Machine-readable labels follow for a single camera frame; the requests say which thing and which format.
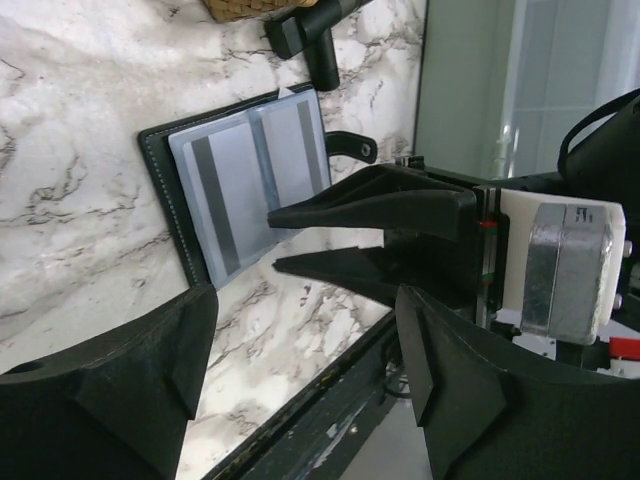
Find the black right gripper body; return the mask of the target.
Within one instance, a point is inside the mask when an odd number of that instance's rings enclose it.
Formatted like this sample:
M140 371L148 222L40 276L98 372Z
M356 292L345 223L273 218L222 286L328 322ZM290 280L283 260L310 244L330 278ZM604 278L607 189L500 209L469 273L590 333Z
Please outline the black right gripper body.
M421 171L434 180L470 189L476 196L477 228L449 248L445 265L457 281L472 277L476 286L474 322L490 325L503 303L510 221L500 212L500 182L429 167L422 156L401 156L397 166Z

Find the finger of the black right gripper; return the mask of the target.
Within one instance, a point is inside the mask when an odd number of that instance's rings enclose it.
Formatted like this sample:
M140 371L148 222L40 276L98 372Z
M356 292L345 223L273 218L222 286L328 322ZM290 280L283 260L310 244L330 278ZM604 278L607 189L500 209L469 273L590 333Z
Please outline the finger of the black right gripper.
M472 190L389 164L363 168L314 197L268 214L272 228L405 229L459 240L477 221Z
M453 244L349 247L279 258L273 268L344 288L391 308L402 286L453 311L470 312L476 303L474 255Z

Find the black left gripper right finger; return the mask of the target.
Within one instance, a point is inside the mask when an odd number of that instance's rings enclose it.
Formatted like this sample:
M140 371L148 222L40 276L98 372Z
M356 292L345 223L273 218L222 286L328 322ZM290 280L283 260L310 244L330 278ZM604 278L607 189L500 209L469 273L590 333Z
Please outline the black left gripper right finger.
M566 365L399 289L396 324L436 479L635 479L639 383Z

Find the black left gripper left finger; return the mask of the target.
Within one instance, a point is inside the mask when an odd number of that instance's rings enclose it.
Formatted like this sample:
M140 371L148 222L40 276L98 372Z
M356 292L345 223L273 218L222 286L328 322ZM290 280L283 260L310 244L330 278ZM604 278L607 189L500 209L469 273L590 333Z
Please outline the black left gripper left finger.
M1 376L4 479L172 479L196 416L215 288Z

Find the black leather card holder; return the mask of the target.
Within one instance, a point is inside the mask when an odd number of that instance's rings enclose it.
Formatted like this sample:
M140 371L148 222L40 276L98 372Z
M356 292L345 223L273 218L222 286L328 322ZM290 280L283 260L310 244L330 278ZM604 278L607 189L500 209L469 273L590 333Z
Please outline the black leather card holder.
M191 286L222 287L294 237L267 215L327 189L330 157L378 155L370 137L326 130L309 84L147 128L137 142Z

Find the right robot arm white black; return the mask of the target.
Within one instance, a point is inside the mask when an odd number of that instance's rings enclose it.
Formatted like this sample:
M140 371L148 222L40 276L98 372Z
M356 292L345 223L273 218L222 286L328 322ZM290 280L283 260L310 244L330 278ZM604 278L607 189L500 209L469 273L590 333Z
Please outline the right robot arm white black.
M278 272L386 306L407 285L506 339L552 339L560 362L596 371L639 356L602 341L639 325L639 94L597 108L563 139L552 173L481 180L424 164L372 165L271 212L279 229L370 228L379 247L284 257Z

